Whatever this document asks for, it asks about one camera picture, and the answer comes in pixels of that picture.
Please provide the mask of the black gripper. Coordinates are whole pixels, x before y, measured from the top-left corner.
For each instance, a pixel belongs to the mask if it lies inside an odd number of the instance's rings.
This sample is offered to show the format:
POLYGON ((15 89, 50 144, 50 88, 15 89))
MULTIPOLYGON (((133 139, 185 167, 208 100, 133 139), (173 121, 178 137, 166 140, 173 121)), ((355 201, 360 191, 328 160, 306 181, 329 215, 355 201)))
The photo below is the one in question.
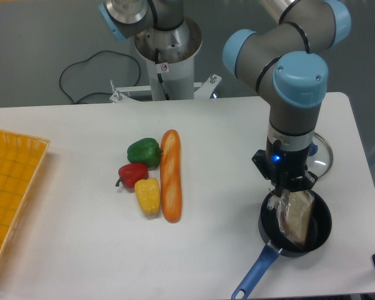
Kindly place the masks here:
POLYGON ((284 189, 291 192, 310 190, 318 177, 308 171, 307 158, 309 146, 299 151, 285 151, 282 142, 266 142, 265 150, 257 150, 252 161, 262 174, 274 186, 274 195, 282 197, 284 189))

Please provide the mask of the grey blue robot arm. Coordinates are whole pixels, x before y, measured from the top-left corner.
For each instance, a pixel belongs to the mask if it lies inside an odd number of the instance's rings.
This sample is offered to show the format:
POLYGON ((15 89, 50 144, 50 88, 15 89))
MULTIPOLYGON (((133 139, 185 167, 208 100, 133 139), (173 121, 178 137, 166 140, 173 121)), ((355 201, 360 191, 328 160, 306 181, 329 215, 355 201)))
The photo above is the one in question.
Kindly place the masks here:
MULTIPOLYGON (((277 26, 265 34, 236 31, 224 45, 222 61, 270 106, 266 148, 252 160, 281 196, 309 190, 317 180, 306 160, 328 84, 328 66, 319 53, 348 36, 351 15, 341 1, 262 5, 277 26)), ((202 39, 182 1, 105 1, 99 12, 115 39, 134 38, 147 62, 153 99, 193 97, 193 71, 178 66, 194 57, 202 39)))

